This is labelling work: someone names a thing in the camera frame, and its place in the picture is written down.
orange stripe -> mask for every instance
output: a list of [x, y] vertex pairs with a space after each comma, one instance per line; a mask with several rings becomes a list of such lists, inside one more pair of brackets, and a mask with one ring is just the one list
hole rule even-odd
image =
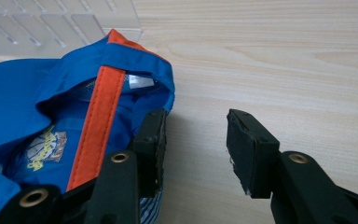
[[95, 82], [67, 190], [98, 176], [126, 72], [102, 66]]

wooden table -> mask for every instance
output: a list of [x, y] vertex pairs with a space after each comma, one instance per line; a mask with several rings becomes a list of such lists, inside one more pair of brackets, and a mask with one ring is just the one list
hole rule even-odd
[[232, 171], [230, 108], [358, 193], [358, 0], [134, 4], [140, 43], [172, 63], [176, 84], [160, 223], [274, 222]]

